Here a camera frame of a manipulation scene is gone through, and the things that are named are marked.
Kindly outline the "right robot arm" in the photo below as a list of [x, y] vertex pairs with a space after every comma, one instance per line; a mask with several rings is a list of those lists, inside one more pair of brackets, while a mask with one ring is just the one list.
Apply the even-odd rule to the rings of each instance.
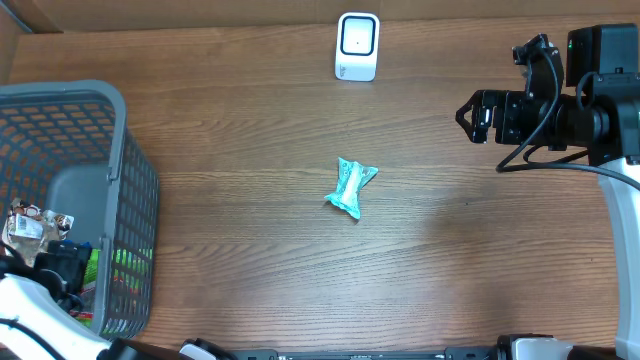
[[569, 32], [567, 54], [540, 33], [512, 50], [521, 91], [478, 90], [456, 122], [473, 143], [495, 129], [514, 151], [499, 173], [572, 170], [597, 175], [605, 196], [619, 291], [611, 347], [550, 335], [501, 335], [492, 347], [455, 348], [448, 359], [636, 359], [639, 356], [639, 29], [603, 24]]

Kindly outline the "green snack bag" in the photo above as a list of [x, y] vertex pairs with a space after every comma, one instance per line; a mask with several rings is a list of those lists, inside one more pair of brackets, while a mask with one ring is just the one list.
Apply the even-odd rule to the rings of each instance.
[[132, 337], [148, 323], [151, 310], [153, 253], [94, 249], [73, 310], [82, 325], [102, 336]]

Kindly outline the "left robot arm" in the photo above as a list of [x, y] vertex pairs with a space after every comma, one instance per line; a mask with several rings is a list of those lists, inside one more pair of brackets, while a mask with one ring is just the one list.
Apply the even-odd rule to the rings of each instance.
[[81, 325], [51, 297], [33, 268], [1, 257], [1, 344], [21, 359], [181, 359], [133, 340], [106, 340]]

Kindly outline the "teal snack packet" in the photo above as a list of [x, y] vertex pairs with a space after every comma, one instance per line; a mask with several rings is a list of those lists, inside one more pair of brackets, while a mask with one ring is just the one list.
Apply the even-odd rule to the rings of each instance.
[[378, 172], [377, 167], [365, 166], [357, 161], [349, 161], [339, 157], [336, 189], [326, 195], [324, 199], [359, 221], [361, 218], [360, 191]]

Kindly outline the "beige cookie snack bag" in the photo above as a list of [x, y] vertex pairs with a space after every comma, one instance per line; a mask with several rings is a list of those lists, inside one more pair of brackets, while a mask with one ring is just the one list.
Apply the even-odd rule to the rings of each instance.
[[1, 241], [14, 249], [28, 266], [32, 266], [36, 256], [46, 252], [51, 241], [66, 239], [73, 224], [73, 216], [41, 210], [15, 198], [9, 205]]

